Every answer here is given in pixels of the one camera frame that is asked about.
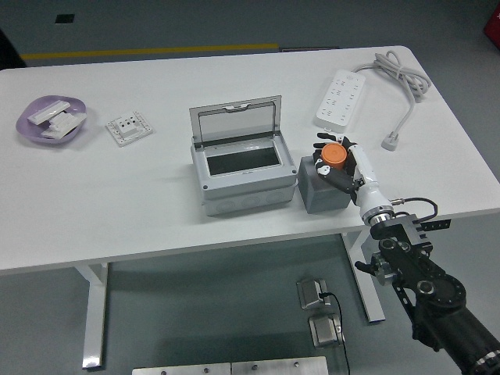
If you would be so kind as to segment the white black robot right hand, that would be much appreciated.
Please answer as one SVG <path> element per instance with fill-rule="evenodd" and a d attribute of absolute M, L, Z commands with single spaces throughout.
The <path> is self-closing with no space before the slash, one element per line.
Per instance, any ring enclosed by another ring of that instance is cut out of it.
<path fill-rule="evenodd" d="M 381 193 L 373 166 L 362 146 L 343 135 L 319 132 L 317 137 L 321 141 L 313 145 L 313 161 L 318 176 L 350 195 L 366 225 L 392 219 L 395 216 L 393 205 Z"/>

